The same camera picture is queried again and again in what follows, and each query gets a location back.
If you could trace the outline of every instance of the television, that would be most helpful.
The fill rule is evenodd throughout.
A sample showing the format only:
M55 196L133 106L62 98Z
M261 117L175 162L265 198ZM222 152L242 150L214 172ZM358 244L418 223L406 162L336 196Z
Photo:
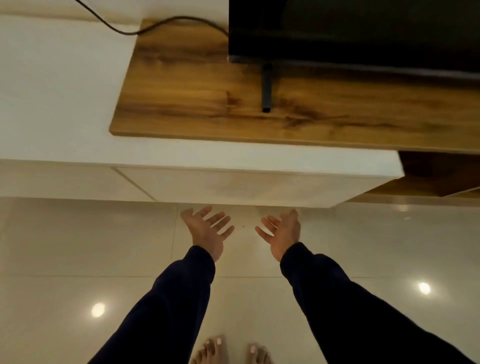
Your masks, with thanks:
M229 60L480 79L480 0L229 0Z

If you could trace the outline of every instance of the bare foot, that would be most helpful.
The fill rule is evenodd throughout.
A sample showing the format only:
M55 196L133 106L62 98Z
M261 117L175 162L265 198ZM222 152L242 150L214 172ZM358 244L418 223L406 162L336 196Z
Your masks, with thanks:
M253 344L247 355L247 364L273 364L273 361L265 346L257 348Z
M223 364L222 339L208 339L190 364Z

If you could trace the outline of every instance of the hand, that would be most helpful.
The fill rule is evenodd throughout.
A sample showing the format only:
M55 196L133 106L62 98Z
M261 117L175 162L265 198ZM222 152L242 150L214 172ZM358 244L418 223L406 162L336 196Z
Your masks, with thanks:
M300 239L300 223L298 217L298 212L291 210L288 214L280 214L281 221L271 215L267 216L267 218L262 218L262 223L273 236L258 226L255 226L257 234L270 244L270 251L278 262L282 260L283 254L287 249Z
M219 235L218 232L230 222L230 216L225 217L225 212L222 211L204 220L212 209L213 207L207 206L193 214L193 208L190 208L182 211L180 217L192 234L193 245L204 248L216 262L223 253L223 241L230 236L235 227L230 226L227 231Z

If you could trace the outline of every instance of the cabinet door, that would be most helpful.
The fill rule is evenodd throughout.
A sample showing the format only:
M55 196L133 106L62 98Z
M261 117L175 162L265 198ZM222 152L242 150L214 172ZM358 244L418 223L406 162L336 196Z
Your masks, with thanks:
M0 196L152 201L110 167L0 161Z
M331 207L393 178L119 168L160 202Z

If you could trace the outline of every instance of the left hand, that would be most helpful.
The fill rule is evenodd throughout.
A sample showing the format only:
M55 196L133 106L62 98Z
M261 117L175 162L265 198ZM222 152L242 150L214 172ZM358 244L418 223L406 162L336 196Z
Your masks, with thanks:
M192 234L193 245L204 248L216 262L223 253L223 241L231 235L235 227L230 226L223 234L218 234L230 222L230 216L225 216L225 212L222 211L204 220L212 209L212 206L207 206L194 214L193 208L189 208L182 211L180 217Z

